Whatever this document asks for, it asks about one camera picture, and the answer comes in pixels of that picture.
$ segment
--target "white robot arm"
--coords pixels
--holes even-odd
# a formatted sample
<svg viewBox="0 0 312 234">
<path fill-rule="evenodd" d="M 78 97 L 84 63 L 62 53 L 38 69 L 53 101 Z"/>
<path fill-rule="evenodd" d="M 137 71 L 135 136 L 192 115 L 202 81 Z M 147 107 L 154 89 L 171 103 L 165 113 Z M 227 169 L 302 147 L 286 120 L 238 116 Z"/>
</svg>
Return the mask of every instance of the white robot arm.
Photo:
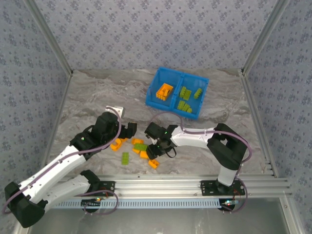
<svg viewBox="0 0 312 234">
<path fill-rule="evenodd" d="M 150 159 L 154 159 L 157 156 L 168 155 L 171 150 L 176 154 L 175 147 L 177 146 L 208 148 L 221 164 L 217 182 L 230 187 L 239 170 L 247 146 L 235 137 L 211 133 L 215 131 L 230 133 L 240 138 L 236 132 L 223 123 L 209 129 L 182 129 L 178 125 L 169 125 L 165 129 L 151 122 L 145 130 L 146 136 L 152 140 L 152 144 L 147 148 L 147 155 Z"/>
<path fill-rule="evenodd" d="M 61 201 L 100 189 L 99 178 L 90 170 L 81 172 L 63 184 L 53 186 L 92 155 L 105 149 L 115 137 L 125 139 L 135 135 L 136 123 L 128 123 L 127 128 L 121 125 L 119 129 L 117 115 L 120 119 L 122 114 L 122 107 L 107 107 L 106 112 L 97 118 L 95 125 L 77 134 L 63 152 L 39 172 L 20 184 L 11 182 L 5 187 L 7 207 L 22 227 L 32 226 Z"/>
</svg>

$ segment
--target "green lego brick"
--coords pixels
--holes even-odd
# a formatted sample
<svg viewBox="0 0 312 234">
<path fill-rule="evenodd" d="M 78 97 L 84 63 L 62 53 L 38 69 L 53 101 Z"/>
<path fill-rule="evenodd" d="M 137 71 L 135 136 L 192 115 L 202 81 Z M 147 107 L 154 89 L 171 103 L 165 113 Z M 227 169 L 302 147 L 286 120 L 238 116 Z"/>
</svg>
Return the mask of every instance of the green lego brick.
<svg viewBox="0 0 312 234">
<path fill-rule="evenodd" d="M 182 111 L 187 111 L 190 108 L 189 104 L 185 104 Z"/>
<path fill-rule="evenodd" d="M 201 92 L 203 92 L 201 88 L 197 89 L 197 91 L 194 94 L 194 99 L 199 98 L 199 96 L 201 95 Z"/>
<path fill-rule="evenodd" d="M 128 152 L 122 153 L 121 164 L 122 165 L 128 165 L 129 164 L 129 153 Z"/>
<path fill-rule="evenodd" d="M 190 99 L 191 93 L 192 93 L 192 91 L 187 89 L 187 90 L 185 91 L 185 94 L 184 94 L 184 96 L 183 96 L 183 99 L 188 101 L 188 100 Z"/>
<path fill-rule="evenodd" d="M 184 96 L 184 94 L 185 94 L 185 91 L 186 91 L 186 87 L 183 86 L 182 89 L 181 89 L 181 91 L 180 91 L 180 94 L 179 94 L 179 97 L 180 97 L 180 98 L 183 98 L 183 96 Z"/>
<path fill-rule="evenodd" d="M 147 150 L 147 146 L 145 144 L 135 144 L 134 149 L 135 150 L 140 150 L 140 151 L 146 151 Z"/>
<path fill-rule="evenodd" d="M 177 109 L 178 109 L 178 110 L 182 110 L 183 107 L 184 107 L 184 104 L 185 104 L 185 101 L 180 101 L 180 102 L 179 102 L 179 105 L 177 106 Z"/>
</svg>

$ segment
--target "gray marble table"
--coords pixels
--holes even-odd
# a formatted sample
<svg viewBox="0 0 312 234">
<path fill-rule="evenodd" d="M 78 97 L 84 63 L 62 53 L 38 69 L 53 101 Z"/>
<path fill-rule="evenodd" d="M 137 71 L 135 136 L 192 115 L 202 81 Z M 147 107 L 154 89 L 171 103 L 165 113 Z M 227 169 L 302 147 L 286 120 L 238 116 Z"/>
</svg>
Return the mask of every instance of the gray marble table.
<svg viewBox="0 0 312 234">
<path fill-rule="evenodd" d="M 243 136 L 253 149 L 253 157 L 242 167 L 242 173 L 260 174 L 265 169 L 265 159 L 260 150 L 251 113 L 236 71 L 215 69 L 182 70 L 210 79 L 198 120 L 185 119 L 185 127 L 210 128 L 223 122 Z M 149 120 L 160 110 L 145 105 L 146 91 L 156 70 L 88 70 L 74 71 L 66 103 L 62 112 L 55 141 L 48 161 L 54 159 L 69 141 L 87 126 L 95 123 L 106 105 L 123 106 L 123 121 L 138 123 L 137 138 L 144 135 Z M 163 127 L 179 123 L 175 116 L 164 114 L 155 122 Z M 132 152 L 130 140 L 121 149 L 110 148 L 92 156 L 73 173 L 91 169 L 97 175 L 115 174 L 200 174 L 216 175 L 219 163 L 209 150 L 195 147 L 177 148 L 174 159 L 159 157 L 159 167 L 154 170 L 146 159 Z M 121 165 L 122 152 L 129 152 L 129 165 Z"/>
</svg>

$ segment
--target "patterned wallpaper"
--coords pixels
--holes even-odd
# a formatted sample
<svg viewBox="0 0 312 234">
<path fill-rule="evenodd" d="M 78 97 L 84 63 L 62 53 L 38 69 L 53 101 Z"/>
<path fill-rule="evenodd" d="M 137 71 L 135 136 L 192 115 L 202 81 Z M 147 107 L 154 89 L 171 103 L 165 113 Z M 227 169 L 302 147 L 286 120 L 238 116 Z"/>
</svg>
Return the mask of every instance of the patterned wallpaper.
<svg viewBox="0 0 312 234">
<path fill-rule="evenodd" d="M 312 233 L 312 1 L 292 0 L 249 73 L 281 176 Z"/>
<path fill-rule="evenodd" d="M 42 160 L 67 78 L 22 0 L 0 1 L 0 204 Z M 15 218 L 0 214 L 0 233 Z"/>
<path fill-rule="evenodd" d="M 276 0 L 36 0 L 72 69 L 242 67 Z"/>
</svg>

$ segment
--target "yellow block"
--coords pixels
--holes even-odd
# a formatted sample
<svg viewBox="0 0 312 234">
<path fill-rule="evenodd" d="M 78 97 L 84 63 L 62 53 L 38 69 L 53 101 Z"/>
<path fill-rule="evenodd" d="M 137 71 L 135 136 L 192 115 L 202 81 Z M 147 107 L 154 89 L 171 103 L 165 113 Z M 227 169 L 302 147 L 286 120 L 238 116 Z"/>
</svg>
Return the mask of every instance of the yellow block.
<svg viewBox="0 0 312 234">
<path fill-rule="evenodd" d="M 148 158 L 148 155 L 147 155 L 147 153 L 146 153 L 146 151 L 141 151 L 140 157 L 141 157 L 141 158 L 145 158 L 145 159 L 149 159 L 149 158 Z"/>
<path fill-rule="evenodd" d="M 132 141 L 131 141 L 131 143 L 132 143 L 133 145 L 135 145 L 135 144 L 144 144 L 144 140 L 137 139 L 137 138 L 133 138 Z"/>
<path fill-rule="evenodd" d="M 149 160 L 149 161 L 148 161 L 148 164 L 149 164 L 151 167 L 153 167 L 154 169 L 156 169 L 156 168 L 159 166 L 159 162 L 156 161 L 155 159 Z"/>
<path fill-rule="evenodd" d="M 117 138 L 117 139 L 115 140 L 115 142 L 114 142 L 113 144 L 111 144 L 111 149 L 112 149 L 113 151 L 117 151 L 117 150 L 120 149 L 121 145 L 122 145 L 121 140 L 120 140 L 119 138 Z"/>
<path fill-rule="evenodd" d="M 161 88 L 156 92 L 156 98 L 159 98 L 163 101 L 167 100 L 167 97 L 170 96 L 173 89 L 173 86 L 164 83 Z"/>
<path fill-rule="evenodd" d="M 133 148 L 132 151 L 135 152 L 135 153 L 137 153 L 137 154 L 140 153 L 140 150 L 136 150 L 135 148 Z"/>
</svg>

